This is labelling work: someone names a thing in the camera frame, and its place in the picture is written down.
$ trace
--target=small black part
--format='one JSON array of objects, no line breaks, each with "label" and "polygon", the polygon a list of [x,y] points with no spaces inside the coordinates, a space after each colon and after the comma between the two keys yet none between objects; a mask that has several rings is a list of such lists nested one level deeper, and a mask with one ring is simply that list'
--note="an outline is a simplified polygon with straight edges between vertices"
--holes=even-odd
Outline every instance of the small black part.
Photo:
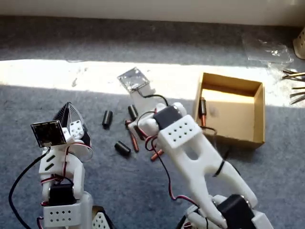
[{"label": "small black part", "polygon": [[30,125],[39,147],[66,144],[59,120]]},{"label": "small black part", "polygon": [[112,122],[112,116],[113,116],[112,111],[105,111],[103,123],[102,123],[104,129],[109,129]]},{"label": "small black part", "polygon": [[201,99],[199,102],[199,115],[206,115],[206,104],[205,104],[205,99]]},{"label": "small black part", "polygon": [[142,141],[144,141],[144,136],[143,136],[142,132],[140,131],[139,127],[138,127],[137,125],[135,125],[133,128],[134,128],[135,132],[137,132],[139,138],[140,138]]},{"label": "small black part", "polygon": [[159,129],[163,130],[174,122],[182,118],[182,115],[173,106],[168,106],[153,115],[159,125]]},{"label": "small black part", "polygon": [[138,117],[138,111],[137,111],[137,109],[135,108],[134,105],[130,105],[130,106],[128,107],[128,112],[129,112],[130,118],[131,118],[133,121],[137,119],[137,117]]},{"label": "small black part", "polygon": [[73,196],[73,184],[53,185],[50,188],[50,206],[75,204]]},{"label": "small black part", "polygon": [[228,199],[217,206],[226,219],[230,229],[255,229],[251,219],[254,213],[249,208],[246,200],[237,194],[231,195]]},{"label": "small black part", "polygon": [[123,142],[118,141],[115,145],[114,148],[123,156],[129,156],[131,149],[125,145]]}]

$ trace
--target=white plastic bracket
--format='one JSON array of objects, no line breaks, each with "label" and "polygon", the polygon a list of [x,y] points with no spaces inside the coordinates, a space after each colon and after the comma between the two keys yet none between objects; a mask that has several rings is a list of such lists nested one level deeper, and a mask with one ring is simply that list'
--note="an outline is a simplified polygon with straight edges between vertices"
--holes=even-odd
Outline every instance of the white plastic bracket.
[{"label": "white plastic bracket", "polygon": [[73,139],[81,139],[84,136],[84,129],[80,120],[70,123],[70,134]]},{"label": "white plastic bracket", "polygon": [[102,212],[98,212],[92,220],[92,229],[110,229],[107,219]]}]

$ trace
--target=electrolytic capacitor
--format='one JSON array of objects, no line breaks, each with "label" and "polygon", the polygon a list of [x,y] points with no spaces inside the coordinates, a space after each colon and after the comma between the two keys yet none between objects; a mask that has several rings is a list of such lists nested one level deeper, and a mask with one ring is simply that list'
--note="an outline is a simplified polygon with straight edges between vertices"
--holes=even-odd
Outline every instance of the electrolytic capacitor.
[{"label": "electrolytic capacitor", "polygon": [[134,105],[130,105],[130,106],[128,107],[128,112],[129,112],[130,118],[131,118],[133,121],[137,119],[137,117],[138,117],[138,111],[137,111],[137,109],[135,108]]},{"label": "electrolytic capacitor", "polygon": [[123,142],[118,141],[115,145],[114,148],[123,156],[129,156],[131,149],[125,145]]},{"label": "electrolytic capacitor", "polygon": [[103,123],[102,123],[104,129],[109,129],[112,122],[112,116],[113,116],[112,111],[105,111]]}]

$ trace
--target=gray carpet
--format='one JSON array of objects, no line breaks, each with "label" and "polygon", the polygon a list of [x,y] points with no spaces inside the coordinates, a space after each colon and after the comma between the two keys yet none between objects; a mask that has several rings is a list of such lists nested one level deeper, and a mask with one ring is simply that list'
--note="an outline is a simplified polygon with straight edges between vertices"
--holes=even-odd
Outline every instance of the gray carpet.
[{"label": "gray carpet", "polygon": [[[110,21],[50,18],[0,18],[0,60],[66,59],[180,64],[251,66],[240,34],[267,33],[291,48],[299,29],[219,24]],[[298,70],[302,61],[295,61]],[[172,202],[167,177],[160,163],[151,163],[141,145],[139,153],[125,159],[113,145],[130,144],[124,129],[128,96],[55,89],[0,86],[0,160],[2,183],[1,228],[21,228],[8,205],[9,189],[18,174],[41,152],[30,124],[47,121],[71,101],[87,123],[95,149],[85,164],[85,190],[103,205],[118,229],[174,228],[189,206]],[[188,110],[192,101],[180,100]],[[114,112],[109,131],[102,129],[105,109]],[[258,210],[275,229],[303,228],[305,223],[305,156],[302,108],[266,107],[266,143],[254,152],[234,148],[229,156],[257,195]],[[220,146],[223,152],[228,146]],[[175,194],[189,192],[173,164],[164,161],[173,179]],[[42,215],[38,166],[19,183],[14,202],[22,217],[35,228]],[[224,185],[208,177],[212,195],[223,194]]]}]

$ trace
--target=brown cardboard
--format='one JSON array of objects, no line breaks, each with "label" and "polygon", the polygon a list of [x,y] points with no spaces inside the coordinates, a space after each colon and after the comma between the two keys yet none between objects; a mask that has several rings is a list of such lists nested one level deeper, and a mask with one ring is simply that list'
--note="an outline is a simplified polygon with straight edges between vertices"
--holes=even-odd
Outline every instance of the brown cardboard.
[{"label": "brown cardboard", "polygon": [[199,100],[206,99],[206,126],[217,130],[217,140],[258,148],[265,142],[264,86],[261,82],[211,73],[200,77],[193,116],[198,124]]}]

